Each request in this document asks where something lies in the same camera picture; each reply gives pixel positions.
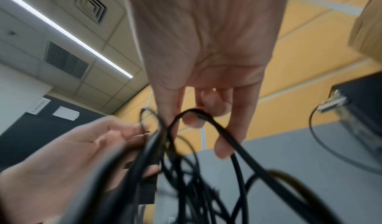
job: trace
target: person's left hand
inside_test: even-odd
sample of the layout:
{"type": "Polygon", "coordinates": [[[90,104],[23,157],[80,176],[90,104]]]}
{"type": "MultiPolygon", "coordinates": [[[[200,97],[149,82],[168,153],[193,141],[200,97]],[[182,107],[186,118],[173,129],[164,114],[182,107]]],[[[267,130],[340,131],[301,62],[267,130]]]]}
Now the person's left hand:
{"type": "MultiPolygon", "coordinates": [[[[40,223],[62,214],[97,163],[116,144],[142,144],[141,125],[104,117],[74,128],[0,175],[0,200],[14,224],[40,223]]],[[[138,152],[132,152],[126,163],[138,152]]],[[[159,171],[150,166],[146,175],[159,171]]],[[[121,166],[109,189],[127,170],[121,166]]]]}

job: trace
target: ceiling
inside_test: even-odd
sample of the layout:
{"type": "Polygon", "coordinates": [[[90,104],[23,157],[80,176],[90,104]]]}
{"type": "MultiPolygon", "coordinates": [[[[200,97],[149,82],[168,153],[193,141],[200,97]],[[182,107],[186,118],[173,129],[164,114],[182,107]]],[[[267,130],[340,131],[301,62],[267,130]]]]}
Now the ceiling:
{"type": "Polygon", "coordinates": [[[129,79],[11,0],[0,0],[0,62],[53,85],[54,91],[66,97],[110,114],[148,84],[123,0],[98,0],[105,7],[100,22],[84,13],[76,5],[78,0],[23,1],[133,78],[129,79]],[[48,42],[88,63],[85,74],[78,79],[45,62],[48,42]]]}

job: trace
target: air vent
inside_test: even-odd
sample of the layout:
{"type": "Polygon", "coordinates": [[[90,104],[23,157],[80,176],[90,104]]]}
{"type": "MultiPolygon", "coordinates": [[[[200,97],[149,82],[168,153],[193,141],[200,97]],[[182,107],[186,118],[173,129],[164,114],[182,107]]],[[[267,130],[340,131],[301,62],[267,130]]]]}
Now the air vent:
{"type": "Polygon", "coordinates": [[[76,6],[98,23],[106,10],[106,7],[99,0],[76,0],[76,6]]]}
{"type": "Polygon", "coordinates": [[[53,42],[48,42],[44,60],[78,79],[82,78],[89,66],[88,63],[53,42]]]}

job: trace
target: hand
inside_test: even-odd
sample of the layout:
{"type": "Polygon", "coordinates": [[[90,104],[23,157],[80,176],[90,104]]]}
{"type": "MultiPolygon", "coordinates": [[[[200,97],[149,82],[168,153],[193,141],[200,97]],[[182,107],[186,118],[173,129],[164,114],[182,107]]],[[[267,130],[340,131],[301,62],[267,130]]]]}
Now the hand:
{"type": "MultiPolygon", "coordinates": [[[[0,175],[0,199],[12,223],[40,223],[62,214],[89,173],[116,144],[141,144],[140,125],[104,117],[74,128],[0,175]]],[[[132,152],[126,162],[138,152],[132,152]]],[[[109,189],[126,174],[120,167],[109,189]]],[[[152,175],[158,166],[146,171],[152,175]]]]}
{"type": "MultiPolygon", "coordinates": [[[[196,107],[217,117],[232,112],[227,130],[242,142],[255,111],[264,70],[286,0],[129,0],[136,42],[158,113],[169,124],[186,86],[196,107]]],[[[185,124],[201,127],[194,115],[185,124]]],[[[221,137],[220,158],[233,149],[221,137]]]]}

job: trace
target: yellow wall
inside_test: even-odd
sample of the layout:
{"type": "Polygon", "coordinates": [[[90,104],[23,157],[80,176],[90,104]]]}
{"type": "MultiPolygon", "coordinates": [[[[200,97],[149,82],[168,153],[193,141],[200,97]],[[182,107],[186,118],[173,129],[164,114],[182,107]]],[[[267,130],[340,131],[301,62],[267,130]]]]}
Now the yellow wall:
{"type": "MultiPolygon", "coordinates": [[[[358,8],[363,8],[367,1],[327,0],[358,8]]],[[[311,110],[327,99],[332,85],[382,70],[381,63],[369,60],[347,46],[355,19],[354,15],[332,9],[330,4],[318,5],[312,0],[288,1],[247,140],[307,127],[311,110]]],[[[150,106],[156,110],[151,94],[149,86],[116,115],[137,122],[142,107],[150,106]]],[[[194,91],[188,88],[182,110],[194,105],[194,91]]],[[[314,124],[335,120],[334,114],[328,113],[317,116],[314,124]]],[[[217,121],[227,125],[229,115],[217,118],[217,121]]],[[[153,116],[145,116],[145,122],[151,124],[152,130],[156,128],[153,116]]],[[[179,130],[196,150],[202,150],[201,130],[187,128],[183,123],[179,130]]],[[[207,148],[213,148],[216,138],[215,130],[207,124],[207,148]]],[[[177,147],[182,153],[191,152],[181,141],[177,141],[177,147]]]]}

